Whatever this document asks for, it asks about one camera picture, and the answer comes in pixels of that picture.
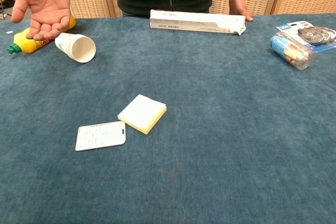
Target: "left hand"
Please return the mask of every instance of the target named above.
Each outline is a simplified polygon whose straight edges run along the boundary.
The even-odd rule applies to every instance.
[[[250,13],[246,10],[245,0],[229,0],[231,15],[244,15],[247,21],[253,21]]]

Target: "cardboard box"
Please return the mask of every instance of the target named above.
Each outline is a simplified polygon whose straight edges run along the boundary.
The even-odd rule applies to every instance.
[[[210,13],[168,12],[151,10],[151,28],[207,31],[241,35],[245,27],[245,16]]]

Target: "blue tablecloth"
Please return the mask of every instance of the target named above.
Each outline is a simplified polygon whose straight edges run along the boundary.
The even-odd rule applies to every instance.
[[[336,28],[336,14],[257,16],[241,36],[78,19],[97,45],[86,64],[53,42],[10,55],[29,21],[0,22],[0,223],[336,223],[336,50],[299,71],[269,48],[299,20]],[[138,94],[167,104],[148,135],[75,151],[79,126]]]

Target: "paper cup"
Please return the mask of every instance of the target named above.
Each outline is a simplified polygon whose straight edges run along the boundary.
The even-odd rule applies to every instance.
[[[61,33],[55,44],[58,49],[66,53],[71,59],[86,63],[92,60],[96,54],[95,42],[82,34]]]

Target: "green bottle cap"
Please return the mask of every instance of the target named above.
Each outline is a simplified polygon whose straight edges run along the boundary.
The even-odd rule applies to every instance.
[[[21,52],[21,48],[17,45],[17,44],[15,44],[15,43],[13,43],[13,44],[11,44],[8,48],[7,48],[7,51],[12,55],[13,53],[18,53],[18,52]]]

